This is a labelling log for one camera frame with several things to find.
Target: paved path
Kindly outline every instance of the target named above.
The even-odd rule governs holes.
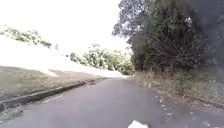
[[[217,128],[224,115],[191,110],[178,101],[122,79],[74,89],[23,114],[0,128],[127,128],[132,120],[152,128]]]

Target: bush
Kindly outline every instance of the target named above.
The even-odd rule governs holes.
[[[51,43],[42,40],[41,36],[39,36],[37,31],[26,31],[22,32],[14,28],[7,28],[3,32],[1,32],[1,35],[6,35],[12,39],[21,41],[21,42],[27,42],[28,44],[41,44],[43,46],[46,46],[48,48],[51,47]]]
[[[124,75],[134,73],[134,66],[131,63],[130,55],[121,51],[102,49],[99,45],[89,47],[89,51],[81,57],[75,53],[71,53],[70,60],[86,66],[119,71]]]
[[[129,37],[136,70],[190,70],[213,64],[206,37],[184,0],[122,0],[114,35]]]

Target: foliage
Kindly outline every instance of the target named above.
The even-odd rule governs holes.
[[[129,39],[136,70],[190,70],[213,64],[208,42],[184,0],[122,0],[119,8],[112,34]]]
[[[70,60],[86,66],[119,71],[125,75],[134,73],[134,66],[131,63],[130,55],[116,50],[109,51],[96,44],[89,47],[89,51],[81,57],[75,53],[71,53]]]
[[[1,34],[18,41],[27,42],[29,44],[42,44],[48,48],[50,48],[52,45],[49,42],[42,40],[41,36],[35,30],[22,32],[14,28],[7,28],[1,32]]]

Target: white sky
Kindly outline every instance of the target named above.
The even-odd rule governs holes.
[[[120,0],[0,0],[0,25],[35,29],[62,52],[83,51],[91,44],[124,49],[111,35]]]

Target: grass verge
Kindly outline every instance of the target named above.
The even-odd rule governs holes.
[[[132,80],[175,96],[187,96],[224,108],[224,81],[216,69],[170,73],[137,72]]]
[[[57,74],[57,77],[34,70],[0,66],[0,101],[102,78],[81,72],[51,72]]]

